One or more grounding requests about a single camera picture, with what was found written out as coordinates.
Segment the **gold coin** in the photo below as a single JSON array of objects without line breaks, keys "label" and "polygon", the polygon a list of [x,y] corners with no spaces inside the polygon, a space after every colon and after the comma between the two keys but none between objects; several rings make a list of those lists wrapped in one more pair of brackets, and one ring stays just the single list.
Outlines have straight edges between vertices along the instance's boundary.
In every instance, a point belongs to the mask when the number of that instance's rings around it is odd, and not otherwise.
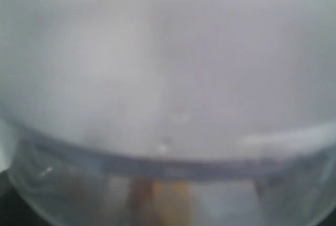
[{"label": "gold coin", "polygon": [[153,203],[163,225],[191,224],[191,188],[187,182],[155,181]]}]

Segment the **clear plastic shaker cup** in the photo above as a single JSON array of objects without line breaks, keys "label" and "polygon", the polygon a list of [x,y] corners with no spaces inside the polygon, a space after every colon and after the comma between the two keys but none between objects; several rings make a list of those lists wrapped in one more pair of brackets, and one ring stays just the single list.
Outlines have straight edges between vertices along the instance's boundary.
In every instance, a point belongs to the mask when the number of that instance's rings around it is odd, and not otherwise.
[{"label": "clear plastic shaker cup", "polygon": [[296,159],[112,158],[1,123],[1,195],[46,225],[335,225],[335,146]]}]

